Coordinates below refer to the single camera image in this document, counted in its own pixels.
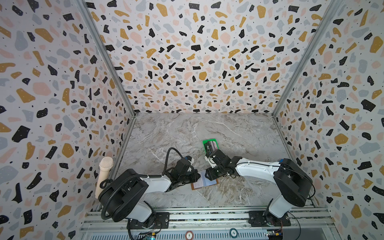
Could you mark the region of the brown leather card holder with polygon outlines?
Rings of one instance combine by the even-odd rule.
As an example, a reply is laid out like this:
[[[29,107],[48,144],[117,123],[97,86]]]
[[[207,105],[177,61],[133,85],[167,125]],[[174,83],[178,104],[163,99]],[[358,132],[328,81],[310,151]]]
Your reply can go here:
[[[211,180],[207,179],[205,177],[205,173],[206,173],[206,171],[200,171],[199,172],[200,178],[198,179],[197,182],[191,184],[192,190],[198,190],[198,189],[201,189],[201,188],[205,188],[205,187],[209,187],[209,186],[214,186],[214,185],[217,185],[219,183],[218,180],[211,181]]]

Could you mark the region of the stack of credit cards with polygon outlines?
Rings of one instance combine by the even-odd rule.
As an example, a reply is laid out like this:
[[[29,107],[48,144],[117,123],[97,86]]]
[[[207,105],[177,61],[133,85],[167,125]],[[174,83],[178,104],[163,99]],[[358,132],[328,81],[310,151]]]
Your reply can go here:
[[[217,142],[216,141],[207,141],[205,144],[206,152],[214,152],[218,149]]]

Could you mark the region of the green plastic card tray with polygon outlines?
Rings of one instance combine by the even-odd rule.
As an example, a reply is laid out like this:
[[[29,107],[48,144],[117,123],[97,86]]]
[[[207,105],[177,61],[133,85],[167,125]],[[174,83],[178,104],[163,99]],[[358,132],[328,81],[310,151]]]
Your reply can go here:
[[[216,139],[203,140],[203,146],[206,154],[211,154],[219,149]]]

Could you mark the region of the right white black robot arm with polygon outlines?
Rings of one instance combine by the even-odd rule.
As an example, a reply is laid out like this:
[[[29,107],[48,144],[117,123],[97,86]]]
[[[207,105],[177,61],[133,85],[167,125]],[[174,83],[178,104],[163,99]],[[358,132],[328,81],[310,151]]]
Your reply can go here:
[[[211,165],[205,177],[210,181],[224,176],[253,177],[277,185],[280,193],[273,198],[264,211],[250,211],[252,227],[289,227],[288,212],[295,207],[304,207],[313,187],[311,178],[292,160],[284,158],[267,163],[242,157],[230,158],[221,150],[207,153],[206,161]]]

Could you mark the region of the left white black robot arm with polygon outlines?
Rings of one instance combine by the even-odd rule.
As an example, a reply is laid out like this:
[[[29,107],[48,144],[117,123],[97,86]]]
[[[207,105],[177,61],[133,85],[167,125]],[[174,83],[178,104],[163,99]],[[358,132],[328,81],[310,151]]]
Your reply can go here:
[[[113,166],[111,158],[103,158],[95,196],[102,205],[101,218],[120,222],[126,218],[140,223],[152,224],[155,210],[145,201],[143,195],[166,193],[188,184],[194,184],[201,178],[198,170],[192,166],[193,158],[182,157],[175,167],[166,169],[160,175],[139,174],[128,169],[116,179],[109,178]]]

